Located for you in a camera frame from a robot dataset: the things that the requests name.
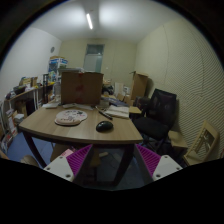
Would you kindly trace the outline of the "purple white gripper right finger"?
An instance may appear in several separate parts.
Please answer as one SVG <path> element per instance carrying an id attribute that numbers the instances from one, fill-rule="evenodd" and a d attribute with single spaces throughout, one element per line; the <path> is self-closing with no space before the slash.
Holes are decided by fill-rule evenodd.
<path id="1" fill-rule="evenodd" d="M 134 147 L 143 181 L 153 182 L 182 169 L 169 155 L 160 156 L 139 144 Z"/>

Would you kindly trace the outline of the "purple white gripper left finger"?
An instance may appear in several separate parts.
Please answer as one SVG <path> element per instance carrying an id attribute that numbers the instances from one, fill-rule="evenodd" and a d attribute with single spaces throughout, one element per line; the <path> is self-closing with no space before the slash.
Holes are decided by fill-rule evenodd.
<path id="1" fill-rule="evenodd" d="M 91 153 L 92 145 L 87 145 L 75 152 L 68 149 L 47 165 L 44 170 L 67 181 L 78 182 Z"/>

